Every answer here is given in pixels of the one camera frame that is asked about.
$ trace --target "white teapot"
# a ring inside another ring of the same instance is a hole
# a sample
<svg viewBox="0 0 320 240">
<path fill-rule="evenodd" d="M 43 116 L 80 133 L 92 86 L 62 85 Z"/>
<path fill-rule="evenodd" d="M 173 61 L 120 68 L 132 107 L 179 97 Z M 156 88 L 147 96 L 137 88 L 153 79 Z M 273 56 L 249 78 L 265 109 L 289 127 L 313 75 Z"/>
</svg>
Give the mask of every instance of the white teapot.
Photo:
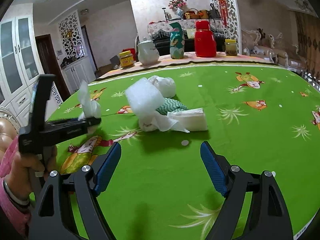
<svg viewBox="0 0 320 240">
<path fill-rule="evenodd" d="M 138 60 L 143 65 L 151 65 L 158 61 L 160 55 L 153 44 L 153 41 L 147 41 L 144 37 L 143 41 L 138 44 Z"/>
</svg>

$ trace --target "pink flowers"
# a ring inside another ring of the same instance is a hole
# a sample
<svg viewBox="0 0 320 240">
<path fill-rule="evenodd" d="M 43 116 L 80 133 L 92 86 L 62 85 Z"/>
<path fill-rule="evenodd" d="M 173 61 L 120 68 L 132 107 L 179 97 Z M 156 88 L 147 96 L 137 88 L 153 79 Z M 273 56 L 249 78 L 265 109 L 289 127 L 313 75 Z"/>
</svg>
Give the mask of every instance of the pink flowers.
<svg viewBox="0 0 320 240">
<path fill-rule="evenodd" d="M 181 8 L 185 5 L 187 5 L 187 0 L 170 0 L 168 4 L 170 9 Z"/>
</svg>

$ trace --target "cabinet handle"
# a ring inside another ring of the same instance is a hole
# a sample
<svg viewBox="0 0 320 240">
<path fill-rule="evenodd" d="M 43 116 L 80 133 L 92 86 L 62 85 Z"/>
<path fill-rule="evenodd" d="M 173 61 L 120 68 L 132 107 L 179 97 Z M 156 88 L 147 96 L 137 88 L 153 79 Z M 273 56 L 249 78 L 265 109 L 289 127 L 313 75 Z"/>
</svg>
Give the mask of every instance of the cabinet handle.
<svg viewBox="0 0 320 240">
<path fill-rule="evenodd" d="M 23 98 L 23 99 L 19 102 L 19 105 L 21 105 L 21 104 L 24 102 L 24 100 L 26 100 L 26 98 Z"/>
</svg>

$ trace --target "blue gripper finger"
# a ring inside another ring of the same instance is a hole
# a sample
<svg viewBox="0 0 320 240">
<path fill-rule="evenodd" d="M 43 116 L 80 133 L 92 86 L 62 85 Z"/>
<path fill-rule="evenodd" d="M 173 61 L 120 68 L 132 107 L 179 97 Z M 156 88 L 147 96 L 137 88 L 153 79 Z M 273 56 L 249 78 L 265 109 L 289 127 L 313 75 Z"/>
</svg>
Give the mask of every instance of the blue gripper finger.
<svg viewBox="0 0 320 240">
<path fill-rule="evenodd" d="M 226 186 L 226 176 L 220 168 L 217 160 L 211 153 L 211 150 L 204 142 L 200 146 L 200 155 L 214 188 L 224 197 L 228 192 Z"/>
<path fill-rule="evenodd" d="M 119 143 L 117 143 L 96 174 L 96 185 L 93 188 L 96 196 L 99 196 L 101 192 L 104 192 L 107 189 L 113 172 L 119 163 L 120 157 L 121 146 Z"/>
</svg>

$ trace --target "white carved screen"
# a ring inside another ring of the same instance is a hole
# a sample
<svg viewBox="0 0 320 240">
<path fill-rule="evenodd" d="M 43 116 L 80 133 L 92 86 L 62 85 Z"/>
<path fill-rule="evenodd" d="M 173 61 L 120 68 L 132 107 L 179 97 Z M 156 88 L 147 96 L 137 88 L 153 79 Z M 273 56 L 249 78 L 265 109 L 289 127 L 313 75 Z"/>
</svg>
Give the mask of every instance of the white carved screen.
<svg viewBox="0 0 320 240">
<path fill-rule="evenodd" d="M 212 0 L 216 9 L 220 10 L 219 3 L 217 0 Z M 226 0 L 227 9 L 228 9 L 228 19 L 227 19 L 227 28 L 226 28 L 226 35 L 230 39 L 237 40 L 238 42 L 238 49 L 242 51 L 242 44 L 241 44 L 241 27 L 240 27 L 240 17 L 239 17 L 239 10 L 237 0 Z"/>
</svg>

